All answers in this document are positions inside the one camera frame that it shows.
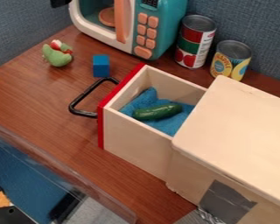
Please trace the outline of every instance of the wooden box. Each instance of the wooden box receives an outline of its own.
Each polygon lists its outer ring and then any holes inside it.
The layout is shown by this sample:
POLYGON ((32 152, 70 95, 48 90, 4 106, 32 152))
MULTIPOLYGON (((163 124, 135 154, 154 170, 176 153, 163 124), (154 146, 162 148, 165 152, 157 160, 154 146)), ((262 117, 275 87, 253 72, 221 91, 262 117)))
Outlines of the wooden box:
POLYGON ((99 146, 165 180, 172 137, 118 111, 149 87, 156 88, 159 98, 192 105, 206 92, 189 81, 140 64, 99 105, 99 146))
POLYGON ((257 203, 239 223, 280 224, 279 98, 223 76, 206 90, 142 64, 100 103, 98 124, 100 147, 193 204, 216 180, 257 203), (149 87, 196 105, 175 137, 119 112, 149 87))

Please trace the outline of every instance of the cucumber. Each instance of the cucumber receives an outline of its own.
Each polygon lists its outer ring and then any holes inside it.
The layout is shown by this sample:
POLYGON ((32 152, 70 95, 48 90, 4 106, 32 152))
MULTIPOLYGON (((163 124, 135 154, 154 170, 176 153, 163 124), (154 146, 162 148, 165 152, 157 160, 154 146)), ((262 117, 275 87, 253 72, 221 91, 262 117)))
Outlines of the cucumber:
POLYGON ((133 117, 139 121, 159 120, 166 117, 175 116, 183 111, 183 107, 176 103, 168 103, 151 108, 135 109, 133 117))

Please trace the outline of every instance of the gray wall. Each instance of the gray wall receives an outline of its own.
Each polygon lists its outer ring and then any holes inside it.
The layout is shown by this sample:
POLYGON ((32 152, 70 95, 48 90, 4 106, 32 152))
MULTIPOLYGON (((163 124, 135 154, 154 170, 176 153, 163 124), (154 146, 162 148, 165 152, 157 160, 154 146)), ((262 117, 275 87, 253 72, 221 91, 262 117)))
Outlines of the gray wall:
MULTIPOLYGON (((280 0, 189 0, 189 12, 216 22, 215 43, 246 43, 254 52, 251 68, 280 79, 280 0)), ((70 24, 67 6, 0 0, 0 65, 70 24)))
POLYGON ((189 12, 215 21, 215 43, 235 39, 249 45, 250 68, 280 80, 280 0, 189 0, 189 12))
POLYGON ((71 24, 50 0, 0 0, 0 65, 71 24))

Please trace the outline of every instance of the yellow label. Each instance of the yellow label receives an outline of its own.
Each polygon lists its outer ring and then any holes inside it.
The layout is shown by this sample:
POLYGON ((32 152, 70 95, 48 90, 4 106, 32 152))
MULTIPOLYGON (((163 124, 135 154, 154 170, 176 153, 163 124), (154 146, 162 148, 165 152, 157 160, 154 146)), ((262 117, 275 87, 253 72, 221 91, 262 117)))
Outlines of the yellow label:
POLYGON ((233 65, 229 58, 224 54, 217 52, 213 57, 211 65, 211 75, 217 77, 218 75, 230 76, 233 70, 233 65))
POLYGON ((243 62, 241 62, 239 65, 237 65, 234 68, 234 71, 232 72, 232 75, 231 75, 232 79, 240 81, 243 78, 250 60, 251 59, 245 59, 243 62))

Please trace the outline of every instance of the tin can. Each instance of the tin can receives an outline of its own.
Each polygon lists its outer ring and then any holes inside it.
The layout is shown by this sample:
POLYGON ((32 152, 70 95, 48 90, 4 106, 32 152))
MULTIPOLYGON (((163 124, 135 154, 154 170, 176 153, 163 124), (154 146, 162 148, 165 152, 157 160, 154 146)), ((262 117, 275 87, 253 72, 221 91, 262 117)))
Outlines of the tin can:
POLYGON ((242 42, 224 40, 217 45, 217 53, 213 56, 211 75, 225 75, 240 81, 251 61, 252 52, 242 42))
POLYGON ((214 39, 216 25, 208 17, 190 15, 183 18, 175 60, 183 67, 202 67, 214 39))

